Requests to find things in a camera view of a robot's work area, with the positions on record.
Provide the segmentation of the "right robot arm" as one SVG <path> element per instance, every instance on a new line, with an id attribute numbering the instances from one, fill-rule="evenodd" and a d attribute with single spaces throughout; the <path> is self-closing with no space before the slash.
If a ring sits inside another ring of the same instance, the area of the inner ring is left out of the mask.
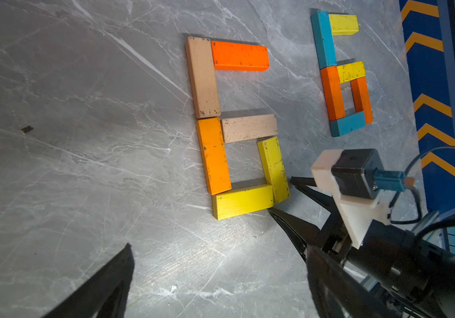
<path id="1" fill-rule="evenodd" d="M 317 227 L 269 209 L 307 265 L 320 317 L 455 317 L 455 254 L 425 241 L 428 233 L 455 227 L 455 219 L 419 233 L 373 221 L 356 248 L 333 198 L 317 192 L 312 178 L 291 182 L 330 214 Z"/>

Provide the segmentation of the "long orange block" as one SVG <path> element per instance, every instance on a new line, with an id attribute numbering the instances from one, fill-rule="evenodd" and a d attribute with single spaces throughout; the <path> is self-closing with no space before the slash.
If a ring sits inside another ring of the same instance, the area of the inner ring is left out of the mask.
<path id="1" fill-rule="evenodd" d="M 264 72 L 269 69 L 267 47 L 212 41 L 215 70 Z"/>

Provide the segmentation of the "yellow block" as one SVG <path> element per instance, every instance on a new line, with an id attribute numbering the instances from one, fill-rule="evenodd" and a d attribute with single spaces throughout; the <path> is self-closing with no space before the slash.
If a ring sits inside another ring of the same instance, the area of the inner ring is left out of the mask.
<path id="1" fill-rule="evenodd" d="M 328 16 L 333 36 L 351 36 L 359 31 L 356 15 L 329 13 Z"/>
<path id="2" fill-rule="evenodd" d="M 277 136 L 257 142 L 265 180 L 273 187 L 274 204 L 290 198 L 288 180 Z"/>
<path id="3" fill-rule="evenodd" d="M 213 216 L 218 221 L 273 207 L 269 184 L 230 190 L 212 196 Z"/>
<path id="4" fill-rule="evenodd" d="M 366 76 L 365 65 L 363 61 L 353 62 L 337 66 L 340 83 L 351 82 L 355 79 Z"/>

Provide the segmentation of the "orange block bottom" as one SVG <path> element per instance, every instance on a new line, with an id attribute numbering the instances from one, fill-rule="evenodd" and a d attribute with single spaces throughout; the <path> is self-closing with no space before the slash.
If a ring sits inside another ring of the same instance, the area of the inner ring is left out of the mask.
<path id="1" fill-rule="evenodd" d="M 369 99 L 366 77 L 354 79 L 350 82 L 350 84 L 352 87 L 352 95 L 356 112 L 362 112 L 365 117 L 365 124 L 370 125 L 373 123 L 373 113 Z"/>

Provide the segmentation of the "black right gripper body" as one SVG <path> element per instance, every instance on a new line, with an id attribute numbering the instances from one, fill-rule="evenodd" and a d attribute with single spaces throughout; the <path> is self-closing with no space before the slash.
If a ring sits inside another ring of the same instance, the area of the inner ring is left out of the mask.
<path id="1" fill-rule="evenodd" d="M 314 239 L 315 245 L 342 268 L 352 250 L 352 240 L 336 207 L 328 208 L 330 216 Z"/>

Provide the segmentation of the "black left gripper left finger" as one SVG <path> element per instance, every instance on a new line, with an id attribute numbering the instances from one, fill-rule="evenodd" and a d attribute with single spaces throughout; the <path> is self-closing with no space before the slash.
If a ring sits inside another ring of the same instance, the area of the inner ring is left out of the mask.
<path id="1" fill-rule="evenodd" d="M 130 244 L 45 317 L 123 317 L 135 261 Z"/>

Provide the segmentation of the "beige wooden block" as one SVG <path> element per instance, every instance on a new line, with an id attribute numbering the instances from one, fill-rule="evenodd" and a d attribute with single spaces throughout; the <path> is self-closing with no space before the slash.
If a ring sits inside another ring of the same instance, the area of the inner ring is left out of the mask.
<path id="1" fill-rule="evenodd" d="M 222 119 L 221 126 L 225 143 L 278 135 L 275 114 Z"/>
<path id="2" fill-rule="evenodd" d="M 187 38 L 186 57 L 196 118 L 219 117 L 221 109 L 211 40 L 200 37 Z"/>

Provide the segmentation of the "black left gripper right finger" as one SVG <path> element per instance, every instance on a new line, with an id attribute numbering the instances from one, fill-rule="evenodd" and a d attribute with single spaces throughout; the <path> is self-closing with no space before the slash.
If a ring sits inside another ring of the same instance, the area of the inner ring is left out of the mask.
<path id="1" fill-rule="evenodd" d="M 320 317 L 394 317 L 387 306 L 372 296 L 339 264 L 316 246 L 307 246 L 308 285 Z"/>

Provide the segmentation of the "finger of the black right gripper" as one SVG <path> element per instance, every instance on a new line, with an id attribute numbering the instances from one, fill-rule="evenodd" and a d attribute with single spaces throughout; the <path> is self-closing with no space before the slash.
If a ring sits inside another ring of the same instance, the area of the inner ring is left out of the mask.
<path id="1" fill-rule="evenodd" d="M 315 240 L 320 233 L 320 229 L 312 223 L 299 219 L 298 217 L 274 207 L 269 208 L 268 212 L 281 226 L 303 261 L 306 262 L 307 246 L 316 245 Z"/>
<path id="2" fill-rule="evenodd" d="M 332 196 L 327 196 L 326 194 L 314 189 L 317 187 L 314 178 L 292 177 L 290 179 L 290 183 L 298 189 L 299 192 L 315 201 L 327 211 L 336 211 L 336 204 Z"/>

